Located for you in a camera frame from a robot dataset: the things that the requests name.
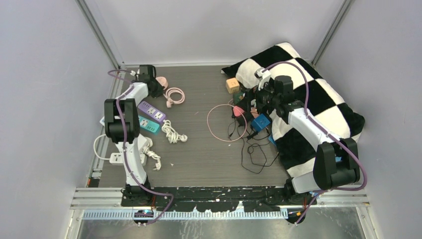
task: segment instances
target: gray table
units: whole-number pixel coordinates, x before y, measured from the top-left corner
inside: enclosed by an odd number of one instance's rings
[[[242,140],[222,142],[210,134],[207,127],[208,112],[214,106],[226,104],[231,99],[225,88],[227,76],[220,73],[221,68],[221,66],[157,68],[157,76],[166,77],[170,87],[181,88],[185,92],[186,100],[183,104],[170,109],[166,108],[164,97],[147,98],[146,101],[165,113],[173,128],[178,133],[186,134],[188,141],[170,144],[163,132],[153,135],[141,131],[144,136],[152,138],[154,145],[151,150],[161,156],[160,171],[152,170],[155,164],[153,159],[148,159],[145,166],[151,186],[284,185],[288,175],[278,159],[271,167],[264,168],[260,174],[248,172],[240,165]],[[233,119],[229,106],[217,108],[210,115],[210,126],[214,134],[220,138],[227,138],[227,127],[231,122]],[[261,132],[256,138],[265,135],[266,132]],[[259,141],[260,144],[267,142],[267,139]],[[276,147],[271,143],[262,149],[269,162],[277,155]],[[117,148],[109,144],[107,151],[108,157],[111,152],[117,152]],[[262,164],[265,161],[262,152],[257,148],[252,156],[255,163]],[[243,150],[243,161],[245,167],[259,171],[259,166],[251,164],[246,146]],[[100,187],[123,187],[124,183],[123,166],[105,162]]]

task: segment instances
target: gray wall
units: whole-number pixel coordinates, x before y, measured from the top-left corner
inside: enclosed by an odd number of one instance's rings
[[[422,2],[356,1],[317,69],[366,117],[360,160],[383,238],[422,233]]]
[[[87,0],[126,64],[237,62],[288,41],[315,56],[341,0]]]
[[[0,32],[0,238],[63,238],[111,64],[73,0],[2,0]]]

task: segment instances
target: purple power strip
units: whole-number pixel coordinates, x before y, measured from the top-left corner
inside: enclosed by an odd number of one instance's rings
[[[157,108],[155,108],[154,106],[150,105],[148,102],[146,101],[142,101],[139,105],[138,108],[146,113],[148,116],[150,116],[153,120],[162,123],[165,119],[166,119],[166,115],[159,111]]]

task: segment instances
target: green object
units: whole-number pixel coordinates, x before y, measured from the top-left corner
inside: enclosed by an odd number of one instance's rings
[[[233,103],[236,105],[243,99],[243,92],[238,92],[233,94]]]

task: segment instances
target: checkered pillow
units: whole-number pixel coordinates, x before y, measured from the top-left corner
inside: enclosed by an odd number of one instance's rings
[[[365,119],[344,102],[344,99],[325,81],[318,72],[289,43],[275,45],[251,58],[243,60],[222,70],[246,88],[258,85],[254,72],[260,67],[288,61],[300,67],[309,83],[308,109],[325,127],[340,137],[352,137],[358,141]],[[290,76],[296,99],[305,102],[305,82],[300,72],[293,66],[280,64],[270,70],[274,79],[280,75]],[[292,177],[311,172],[314,168],[315,151],[306,139],[290,125],[286,124],[273,111],[272,132],[280,152],[280,162]]]

